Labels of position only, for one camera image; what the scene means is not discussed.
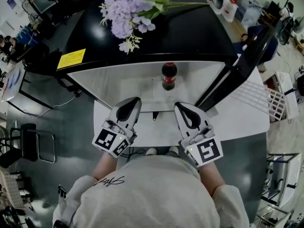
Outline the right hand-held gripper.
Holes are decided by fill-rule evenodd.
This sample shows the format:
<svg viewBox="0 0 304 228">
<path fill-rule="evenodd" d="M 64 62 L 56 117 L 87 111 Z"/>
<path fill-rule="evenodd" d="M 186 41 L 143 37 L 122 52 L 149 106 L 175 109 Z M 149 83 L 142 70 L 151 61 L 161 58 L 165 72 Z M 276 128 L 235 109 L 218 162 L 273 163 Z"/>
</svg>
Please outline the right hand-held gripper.
<svg viewBox="0 0 304 228">
<path fill-rule="evenodd" d="M 220 140 L 203 110 L 189 103 L 177 102 L 174 113 L 183 137 L 180 145 L 197 168 L 223 157 Z"/>
</svg>

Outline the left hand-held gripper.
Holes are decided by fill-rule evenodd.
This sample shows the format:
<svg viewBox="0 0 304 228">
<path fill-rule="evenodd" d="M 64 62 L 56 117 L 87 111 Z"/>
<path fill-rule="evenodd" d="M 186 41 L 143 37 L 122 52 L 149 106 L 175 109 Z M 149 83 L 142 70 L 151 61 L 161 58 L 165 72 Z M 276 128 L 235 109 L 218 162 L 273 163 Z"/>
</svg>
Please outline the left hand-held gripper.
<svg viewBox="0 0 304 228">
<path fill-rule="evenodd" d="M 94 136 L 92 144 L 100 151 L 118 158 L 137 137 L 133 127 L 138 121 L 141 107 L 139 97 L 117 103 L 105 119 L 100 132 Z"/>
</svg>

